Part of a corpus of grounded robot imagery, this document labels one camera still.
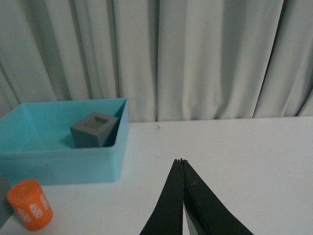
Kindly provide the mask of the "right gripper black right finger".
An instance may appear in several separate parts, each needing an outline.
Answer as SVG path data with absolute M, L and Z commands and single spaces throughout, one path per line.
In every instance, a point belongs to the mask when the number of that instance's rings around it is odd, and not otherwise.
M 219 200 L 187 160 L 182 161 L 184 206 L 191 235 L 251 235 Z

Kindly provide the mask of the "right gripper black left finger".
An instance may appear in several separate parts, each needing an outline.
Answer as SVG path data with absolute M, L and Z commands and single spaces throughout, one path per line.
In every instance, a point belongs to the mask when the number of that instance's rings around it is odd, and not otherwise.
M 142 235 L 181 235 L 183 232 L 183 178 L 174 160 L 157 204 Z

